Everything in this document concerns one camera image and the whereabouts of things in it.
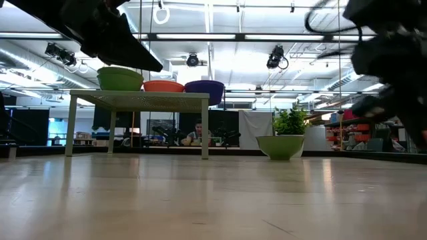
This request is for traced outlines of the purple plastic bowl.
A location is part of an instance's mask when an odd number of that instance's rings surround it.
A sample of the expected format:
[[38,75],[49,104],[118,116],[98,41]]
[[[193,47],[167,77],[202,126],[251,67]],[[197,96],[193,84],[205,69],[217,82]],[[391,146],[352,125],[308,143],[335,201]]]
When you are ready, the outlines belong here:
[[208,96],[209,106],[214,106],[222,102],[224,86],[211,84],[195,84],[190,86],[184,86],[184,90],[186,93],[200,93]]
[[211,85],[221,85],[224,86],[224,84],[220,81],[215,81],[215,80],[197,80],[197,81],[190,81],[188,83],[185,84],[185,86],[190,86],[190,85],[207,85],[207,84],[211,84]]

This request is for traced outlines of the pale green perforated metal shelf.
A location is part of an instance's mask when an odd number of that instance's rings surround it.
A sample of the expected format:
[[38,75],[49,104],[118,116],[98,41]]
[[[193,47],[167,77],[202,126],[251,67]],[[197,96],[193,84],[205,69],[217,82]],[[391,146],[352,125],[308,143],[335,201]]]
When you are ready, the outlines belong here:
[[70,90],[69,115],[65,155],[73,155],[73,139],[77,100],[82,99],[111,111],[108,153],[113,152],[113,137],[115,136],[116,113],[130,112],[171,112],[171,113],[200,113],[202,120],[201,158],[209,158],[208,135],[208,96],[200,93],[145,92],[145,91],[101,91],[101,90]]

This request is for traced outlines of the silver ceiling duct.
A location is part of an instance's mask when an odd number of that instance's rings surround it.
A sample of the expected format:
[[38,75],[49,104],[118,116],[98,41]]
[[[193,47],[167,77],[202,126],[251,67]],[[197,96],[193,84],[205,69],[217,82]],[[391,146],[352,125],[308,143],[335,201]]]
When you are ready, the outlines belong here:
[[0,53],[3,53],[13,60],[16,60],[18,63],[27,66],[29,70],[35,74],[36,78],[40,78],[42,75],[47,75],[48,80],[52,80],[53,77],[63,77],[80,88],[97,88],[97,84],[71,73],[66,70],[64,66],[54,64],[52,60],[44,59],[7,40],[0,40]]

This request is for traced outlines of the person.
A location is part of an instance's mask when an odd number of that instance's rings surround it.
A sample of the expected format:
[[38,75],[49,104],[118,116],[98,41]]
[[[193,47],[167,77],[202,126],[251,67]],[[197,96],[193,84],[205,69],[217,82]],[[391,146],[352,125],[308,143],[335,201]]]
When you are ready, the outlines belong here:
[[183,144],[189,145],[189,146],[202,145],[203,144],[202,131],[203,131],[202,121],[201,119],[198,119],[195,122],[194,130],[187,135],[187,137],[183,141]]

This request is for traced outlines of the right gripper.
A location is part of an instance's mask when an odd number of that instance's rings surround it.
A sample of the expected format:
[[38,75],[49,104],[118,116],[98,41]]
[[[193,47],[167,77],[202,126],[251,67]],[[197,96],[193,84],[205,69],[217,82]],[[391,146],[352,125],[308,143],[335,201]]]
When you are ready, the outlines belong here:
[[[414,52],[409,37],[378,35],[358,43],[352,53],[352,65],[357,74],[375,77],[402,77],[411,69],[413,57],[375,55],[409,54]],[[383,88],[377,95],[367,95],[352,105],[352,113],[375,123],[399,118],[409,137],[419,150],[427,150],[427,93],[419,93],[417,86],[401,80],[381,79]]]

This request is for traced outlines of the white round column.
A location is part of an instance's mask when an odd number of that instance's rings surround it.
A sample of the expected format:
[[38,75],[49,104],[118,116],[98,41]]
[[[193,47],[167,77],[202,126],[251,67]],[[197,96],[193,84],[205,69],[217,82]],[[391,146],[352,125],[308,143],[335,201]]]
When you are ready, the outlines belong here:
[[308,127],[304,134],[304,151],[327,151],[326,128],[324,126]]

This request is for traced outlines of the white cloth panel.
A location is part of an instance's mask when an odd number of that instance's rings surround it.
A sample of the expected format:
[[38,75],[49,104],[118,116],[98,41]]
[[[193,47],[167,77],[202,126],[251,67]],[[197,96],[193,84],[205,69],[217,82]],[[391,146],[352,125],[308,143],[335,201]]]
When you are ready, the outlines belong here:
[[243,150],[259,150],[256,137],[273,135],[272,112],[238,111],[239,145]]

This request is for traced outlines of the black studio light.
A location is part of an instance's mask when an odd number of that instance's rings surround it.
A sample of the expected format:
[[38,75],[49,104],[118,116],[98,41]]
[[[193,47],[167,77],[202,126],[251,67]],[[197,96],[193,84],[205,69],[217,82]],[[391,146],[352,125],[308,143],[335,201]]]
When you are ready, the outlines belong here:
[[60,60],[65,66],[74,67],[77,64],[75,53],[68,52],[64,49],[59,51],[58,60]]
[[62,51],[62,48],[60,48],[55,43],[48,43],[45,48],[45,54],[50,57],[58,57]]

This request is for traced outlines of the black frame rail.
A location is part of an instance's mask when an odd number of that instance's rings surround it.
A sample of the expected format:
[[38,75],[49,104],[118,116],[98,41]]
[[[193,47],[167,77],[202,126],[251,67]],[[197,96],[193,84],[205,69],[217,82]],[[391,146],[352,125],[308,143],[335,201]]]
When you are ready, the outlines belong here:
[[[20,146],[15,147],[16,156],[42,156],[42,155],[63,155],[65,153],[64,146]],[[199,155],[200,148],[125,148],[115,147],[114,153],[135,153],[135,154],[156,154],[156,155]],[[242,149],[225,149],[219,148],[209,149],[210,155],[224,155],[224,156],[263,156],[260,150],[242,150]],[[427,165],[426,154],[412,154],[412,153],[381,153],[369,151],[303,151],[302,157],[347,157],[355,159],[369,159],[377,161],[391,161],[398,163],[413,163],[420,165]]]

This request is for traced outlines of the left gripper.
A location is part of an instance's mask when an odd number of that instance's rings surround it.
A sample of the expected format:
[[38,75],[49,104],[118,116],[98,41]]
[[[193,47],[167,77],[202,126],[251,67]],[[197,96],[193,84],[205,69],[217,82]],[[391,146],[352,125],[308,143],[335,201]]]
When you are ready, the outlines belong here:
[[160,72],[163,65],[131,33],[117,9],[129,0],[63,0],[61,20],[86,55],[108,65]]

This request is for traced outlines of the black fabric panel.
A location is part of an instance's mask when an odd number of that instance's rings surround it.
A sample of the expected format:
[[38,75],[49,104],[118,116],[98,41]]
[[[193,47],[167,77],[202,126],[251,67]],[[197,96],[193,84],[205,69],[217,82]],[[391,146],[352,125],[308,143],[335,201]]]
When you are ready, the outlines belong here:
[[[111,111],[102,107],[95,107],[93,127],[110,130]],[[119,128],[140,128],[140,112],[118,111],[115,126]]]

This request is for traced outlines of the green plant in white pot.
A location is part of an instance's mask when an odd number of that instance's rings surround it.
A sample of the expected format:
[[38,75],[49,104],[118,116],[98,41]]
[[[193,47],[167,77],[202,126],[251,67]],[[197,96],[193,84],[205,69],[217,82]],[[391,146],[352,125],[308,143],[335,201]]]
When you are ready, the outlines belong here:
[[299,139],[300,144],[298,151],[292,156],[297,158],[302,156],[304,148],[304,136],[306,129],[310,125],[306,122],[306,112],[302,108],[293,106],[289,109],[274,108],[275,117],[273,127],[277,136],[292,136],[294,139]]

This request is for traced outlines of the dark overhead beam with lights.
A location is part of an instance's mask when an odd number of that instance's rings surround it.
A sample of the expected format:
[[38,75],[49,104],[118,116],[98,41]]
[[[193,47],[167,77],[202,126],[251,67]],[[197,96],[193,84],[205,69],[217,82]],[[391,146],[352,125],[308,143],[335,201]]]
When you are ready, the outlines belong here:
[[[373,35],[318,34],[261,34],[261,33],[133,33],[142,41],[220,41],[220,42],[290,42],[290,43],[357,43],[367,41]],[[0,39],[70,41],[60,33],[0,32]]]

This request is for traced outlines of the metal storage rack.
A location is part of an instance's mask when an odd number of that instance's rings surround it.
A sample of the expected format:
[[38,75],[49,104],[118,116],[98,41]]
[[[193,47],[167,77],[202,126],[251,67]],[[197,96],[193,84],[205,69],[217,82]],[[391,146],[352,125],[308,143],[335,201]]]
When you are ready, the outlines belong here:
[[[369,131],[347,131],[352,124],[369,124]],[[326,141],[334,151],[369,151],[385,153],[419,153],[413,140],[397,118],[374,123],[355,118],[325,125]]]

